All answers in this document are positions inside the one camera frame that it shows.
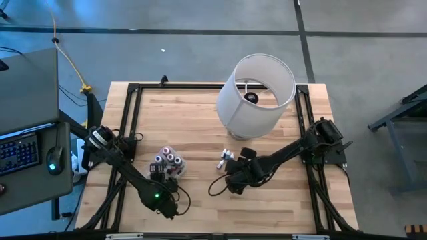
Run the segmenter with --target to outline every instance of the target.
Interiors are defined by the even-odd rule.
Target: desk
[[[111,129],[120,126],[127,84],[111,83],[102,120],[102,124]],[[332,119],[326,86],[313,84],[309,89],[315,120],[322,116]],[[243,195],[232,195],[227,191],[217,197],[207,194],[210,183],[222,174],[216,171],[216,165],[224,148],[238,155],[242,147],[250,147],[264,155],[300,138],[295,103],[292,102],[268,135],[249,141],[233,140],[216,114],[218,92],[218,89],[143,90],[137,132],[143,133],[145,139],[138,143],[133,164],[144,173],[163,146],[172,146],[187,160],[188,170],[179,184],[191,195],[192,204],[187,214],[171,221],[142,205],[137,191],[128,184],[120,231],[315,233],[306,170],[299,157],[284,163],[269,183],[257,189],[247,187]],[[274,103],[271,93],[260,96],[260,104]],[[135,99],[131,102],[127,126],[130,126],[134,104]],[[110,171],[111,167],[103,163],[89,173],[76,227],[87,223],[101,205],[107,193]],[[336,166],[325,166],[325,172],[332,203],[357,229],[346,176]],[[224,185],[224,181],[220,181],[212,192]],[[187,197],[182,193],[178,211],[183,211],[187,204]],[[115,203],[112,206],[110,223]],[[322,204],[320,209],[322,223],[326,226]]]

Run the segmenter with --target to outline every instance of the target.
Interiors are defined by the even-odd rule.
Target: white lampshade
[[[277,107],[261,107],[243,98],[236,81],[255,81],[270,89]],[[234,137],[250,139],[269,133],[295,95],[295,79],[288,66],[266,54],[244,57],[221,88],[218,117]]]

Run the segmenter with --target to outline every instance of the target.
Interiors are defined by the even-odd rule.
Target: wooden tabletop
[[[102,124],[119,128],[127,82],[113,82],[109,90]],[[328,93],[324,84],[310,84],[310,98],[315,120],[332,119]],[[300,138],[295,103],[285,113],[271,133],[249,141],[235,141],[220,123],[216,113],[219,89],[144,89],[137,132],[145,138],[138,143],[135,167],[143,174],[155,154],[165,145],[172,146],[187,161],[187,173],[179,184],[191,195],[187,214],[166,219],[150,211],[139,200],[136,189],[127,185],[120,231],[163,233],[315,233],[313,212],[305,167],[300,158],[284,163],[273,179],[256,189],[246,187],[242,195],[225,191],[210,197],[207,188],[223,171],[216,170],[223,149],[239,155],[242,147],[255,149],[259,155],[269,155]],[[129,131],[135,96],[130,107]],[[260,95],[260,105],[276,104],[270,92]],[[87,223],[97,211],[107,193],[111,167],[102,163],[90,171],[76,227]],[[358,228],[352,196],[346,176],[336,166],[325,166],[330,199],[336,209],[354,228]],[[224,188],[219,181],[212,192]],[[181,193],[178,211],[185,210],[188,199]],[[320,204],[322,223],[326,227],[324,207]],[[115,202],[110,213],[113,221]]]

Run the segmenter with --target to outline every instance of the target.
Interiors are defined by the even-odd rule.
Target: computer mouse
[[[46,166],[47,170],[52,175],[58,175],[62,173],[62,170],[64,169],[64,160],[62,160],[62,147],[52,147],[47,152],[46,156]]]

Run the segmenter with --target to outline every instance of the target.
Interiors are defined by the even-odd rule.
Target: concrete floor
[[[298,30],[291,0],[49,2],[60,27]],[[427,31],[423,0],[300,0],[300,4],[306,31]],[[10,0],[6,12],[11,20],[0,19],[0,26],[52,24],[42,0]],[[53,47],[51,38],[50,33],[0,32],[0,45],[26,53]],[[299,36],[68,33],[59,38],[98,99],[107,97],[111,81],[159,81],[162,75],[171,81],[225,81],[234,65],[251,53],[279,57],[298,83],[308,82]],[[390,195],[388,189],[403,181],[401,166],[385,129],[371,133],[366,128],[395,109],[401,97],[426,84],[426,39],[308,37],[308,48],[316,83],[327,85],[335,122],[346,140],[354,141],[346,155],[360,229],[404,236],[405,224],[426,224],[427,191]],[[0,58],[10,55],[0,52]],[[63,56],[59,83],[75,93],[81,86]],[[86,109],[63,95],[60,107],[77,121],[86,118]],[[416,137],[425,141],[426,135],[416,127]],[[61,198],[62,211],[74,210],[80,190]],[[49,210],[50,205],[43,203],[1,216],[0,236],[62,231],[68,220],[52,222]]]

